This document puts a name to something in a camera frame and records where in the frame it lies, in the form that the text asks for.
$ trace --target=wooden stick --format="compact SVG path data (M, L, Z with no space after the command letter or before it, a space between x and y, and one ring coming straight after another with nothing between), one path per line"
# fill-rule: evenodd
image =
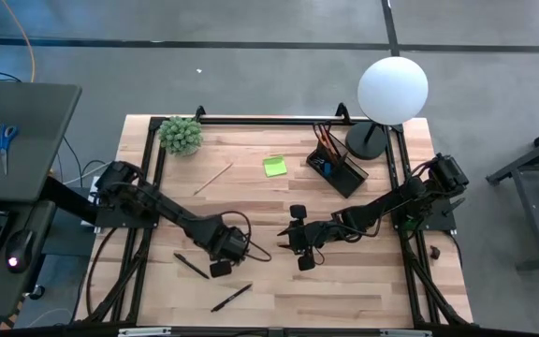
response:
M221 171L219 171L216 175L213 176L213 178L209 179L206 183L204 183L201 187L199 187L197 189L197 191L195 191L195 193L193 194L193 196L196 196L197 193L201 192L201 190L205 187L207 187L208 184L212 183L214 180L217 179L217 177L219 177L220 175L222 175L222 173L226 172L227 169L230 169L230 167L232 167L232 164L234 163L230 163L228 164L224 169L222 169Z

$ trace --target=computer mouse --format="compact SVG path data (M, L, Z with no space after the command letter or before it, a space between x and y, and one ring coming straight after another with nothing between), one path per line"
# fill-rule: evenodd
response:
M35 232L21 229L13 233L7 240L6 265L11 272L23 272L33 259L33 237Z

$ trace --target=green sticky note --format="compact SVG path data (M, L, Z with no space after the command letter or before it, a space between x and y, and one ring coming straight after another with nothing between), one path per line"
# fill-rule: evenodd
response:
M281 174L286 174L286 163L281 155L263 159L263 167L266 169L266 175L273 177Z

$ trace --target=black pen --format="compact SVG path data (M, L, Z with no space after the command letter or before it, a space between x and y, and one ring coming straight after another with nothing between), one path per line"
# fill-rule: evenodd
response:
M208 280L210 279L210 277L207 276L207 274L205 272L203 272L201 269L197 268L197 266L195 266L194 264L188 262L186 257L184 257L184 256L182 256L181 254L178 254L178 253L174 253L174 256L177 257L180 261L182 261L185 265L187 265L190 269L192 269L193 271L196 271L197 274L205 277Z
M213 309L211 309L211 312L216 312L216 311L219 311L220 309L224 308L224 306L228 303L230 303L232 300L236 299L240 294L242 294L243 292L249 290L249 288L252 286L253 284L249 284L248 286L244 287L243 289L237 291L234 295L230 296L229 298L225 299L223 302L221 302L220 304L216 305L213 307Z

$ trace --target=blue scissors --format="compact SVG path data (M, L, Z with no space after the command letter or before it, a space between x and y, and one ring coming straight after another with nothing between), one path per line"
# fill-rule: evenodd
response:
M18 127L15 125L6 126L0 124L0 154L1 161L4 165L4 174L7 175L7 151L9 150L10 142L18 135Z

